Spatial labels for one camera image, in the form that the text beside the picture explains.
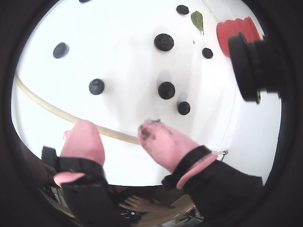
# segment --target cable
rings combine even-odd
[[[58,117],[61,117],[64,120],[67,120],[71,123],[76,123],[81,121],[81,118],[78,118],[76,116],[73,116],[51,104],[49,104],[48,102],[46,102],[45,100],[41,99],[40,97],[38,97],[37,95],[35,95],[31,90],[29,90],[20,80],[20,78],[18,77],[17,73],[15,74],[15,80],[17,85],[20,87],[20,89],[31,99],[33,100],[35,103],[37,103],[39,106],[41,106],[42,108],[44,108],[45,110],[48,110],[49,112],[57,115]],[[98,131],[100,134],[105,135],[105,136],[109,136],[112,137],[114,139],[117,140],[122,140],[125,142],[129,142],[129,143],[133,143],[133,144],[140,144],[139,140],[137,139],[137,137],[135,136],[130,136],[115,130],[111,130],[99,125],[96,125]]]

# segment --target white surface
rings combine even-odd
[[[238,123],[224,162],[265,183],[271,171],[281,123],[281,100],[261,93],[259,105],[241,104]]]
[[[179,4],[187,5],[190,13],[179,15],[175,10]],[[203,14],[204,36],[190,19],[196,10]],[[241,96],[230,59],[219,47],[216,25],[200,0],[92,0],[85,4],[65,0],[37,26],[20,59],[18,74],[45,101],[95,124],[136,135],[147,118],[161,119],[200,144],[224,150],[232,140]],[[171,51],[155,49],[153,40],[160,33],[174,38]],[[55,59],[53,49],[61,42],[70,51]],[[204,47],[212,49],[212,59],[202,57]],[[95,78],[106,84],[99,96],[88,89]],[[170,100],[157,94],[157,86],[164,81],[176,88]],[[182,97],[191,104],[186,116],[176,108]],[[42,146],[55,148],[59,155],[62,135],[72,127],[39,107],[16,85],[12,119],[22,141],[38,157]],[[101,138],[110,184],[157,185],[168,174],[140,146]]]

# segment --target white wall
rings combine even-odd
[[[281,122],[281,100],[261,93],[261,102],[241,104],[238,122],[224,162],[250,175],[269,176]]]

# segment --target pink silicone fingertip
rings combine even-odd
[[[65,144],[61,151],[61,157],[80,157],[91,159],[104,164],[105,153],[96,126],[89,121],[80,121],[74,125],[72,130],[63,135]],[[73,182],[84,176],[82,173],[63,172],[54,176],[54,181],[61,186],[62,183]]]
[[[64,139],[64,141],[66,141],[66,139],[67,139],[67,137],[68,137],[68,135],[69,135],[70,132],[71,132],[71,130],[67,130],[67,131],[65,131],[63,133],[63,139]]]

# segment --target dark spot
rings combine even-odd
[[[184,5],[178,5],[176,8],[177,12],[182,15],[186,15],[189,13],[188,7]]]
[[[53,57],[59,59],[68,52],[68,46],[65,43],[59,43],[53,50]]]
[[[175,86],[170,82],[161,83],[158,88],[158,94],[163,99],[170,99],[175,95]]]
[[[210,59],[210,58],[212,58],[213,57],[213,52],[212,52],[212,50],[211,49],[209,49],[209,48],[204,48],[203,50],[202,50],[202,55],[203,55],[203,57],[205,57],[205,58],[207,58],[207,59]]]
[[[150,137],[151,132],[145,127],[140,127],[140,128],[141,128],[141,135],[143,135],[142,139],[147,140]]]
[[[159,34],[154,40],[154,44],[160,51],[170,51],[174,47],[174,40],[168,34]]]
[[[190,112],[190,105],[188,102],[181,102],[178,104],[178,112],[181,115],[186,115]]]
[[[105,84],[101,79],[94,79],[89,83],[89,91],[93,95],[100,95],[105,88]]]

